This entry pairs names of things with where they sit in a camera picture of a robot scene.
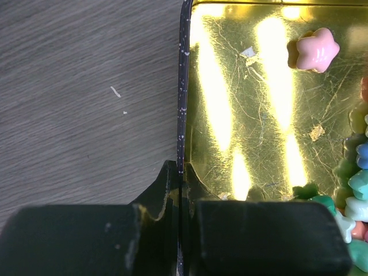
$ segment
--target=gray wood grain surface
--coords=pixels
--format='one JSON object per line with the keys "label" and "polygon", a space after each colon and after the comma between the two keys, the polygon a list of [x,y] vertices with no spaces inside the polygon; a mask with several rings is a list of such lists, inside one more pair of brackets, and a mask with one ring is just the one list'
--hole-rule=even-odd
{"label": "gray wood grain surface", "polygon": [[175,160],[180,8],[0,2],[0,228],[25,205],[126,204]]}

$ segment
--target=white bead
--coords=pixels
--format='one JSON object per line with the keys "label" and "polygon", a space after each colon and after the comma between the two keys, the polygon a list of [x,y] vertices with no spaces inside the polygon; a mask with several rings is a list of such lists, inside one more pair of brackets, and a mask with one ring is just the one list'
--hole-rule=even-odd
{"label": "white bead", "polygon": [[359,200],[355,197],[346,199],[345,216],[368,223],[368,200]]}
{"label": "white bead", "polygon": [[336,210],[335,216],[336,223],[340,228],[341,235],[343,236],[344,242],[351,243],[351,231],[355,227],[355,221],[351,218],[344,217],[339,211]]}

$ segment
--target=gold tray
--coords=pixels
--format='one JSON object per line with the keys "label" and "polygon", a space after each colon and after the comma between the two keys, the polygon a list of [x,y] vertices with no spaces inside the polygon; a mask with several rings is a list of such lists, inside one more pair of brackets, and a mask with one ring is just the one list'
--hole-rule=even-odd
{"label": "gold tray", "polygon": [[[185,162],[220,198],[293,198],[314,181],[336,196],[333,170],[368,74],[367,1],[199,0],[191,13]],[[293,67],[295,41],[331,30],[327,72]],[[241,53],[252,47],[255,57]],[[352,275],[365,275],[355,269]]]}

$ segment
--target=blue bead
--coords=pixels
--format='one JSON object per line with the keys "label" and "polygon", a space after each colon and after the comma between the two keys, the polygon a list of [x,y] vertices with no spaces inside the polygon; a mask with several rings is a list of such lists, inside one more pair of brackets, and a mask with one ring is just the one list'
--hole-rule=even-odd
{"label": "blue bead", "polygon": [[363,158],[360,155],[356,157],[356,164],[359,168],[362,168],[364,170],[368,169],[368,158]]}
{"label": "blue bead", "polygon": [[368,138],[365,134],[352,134],[350,137],[344,139],[344,157],[351,161],[355,162],[358,156],[357,146],[364,144],[367,142]]}
{"label": "blue bead", "polygon": [[361,144],[356,148],[358,155],[368,158],[368,143]]}

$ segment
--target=pink star bead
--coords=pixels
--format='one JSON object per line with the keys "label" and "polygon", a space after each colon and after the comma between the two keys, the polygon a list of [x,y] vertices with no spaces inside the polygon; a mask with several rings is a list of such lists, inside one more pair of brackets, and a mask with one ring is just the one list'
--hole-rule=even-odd
{"label": "pink star bead", "polygon": [[329,29],[321,28],[311,37],[299,39],[297,49],[299,52],[298,69],[323,73],[340,51],[340,46],[334,41]]}

